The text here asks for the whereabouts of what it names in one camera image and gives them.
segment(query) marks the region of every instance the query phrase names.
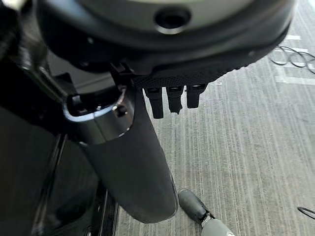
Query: gray carpet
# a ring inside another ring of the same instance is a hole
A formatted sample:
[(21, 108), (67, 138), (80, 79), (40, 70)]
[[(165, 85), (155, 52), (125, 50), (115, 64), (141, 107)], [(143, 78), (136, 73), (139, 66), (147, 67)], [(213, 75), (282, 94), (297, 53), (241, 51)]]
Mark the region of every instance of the gray carpet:
[[(315, 1), (301, 0), (282, 45), (315, 54), (314, 22)], [(315, 209), (314, 74), (263, 58), (209, 84), (199, 109), (170, 114), (165, 94), (163, 99), (164, 119), (153, 124), (178, 190), (200, 196), (237, 236), (314, 235), (315, 221), (296, 209)], [(121, 210), (117, 231), (199, 235), (200, 227), (181, 209), (150, 225)]]

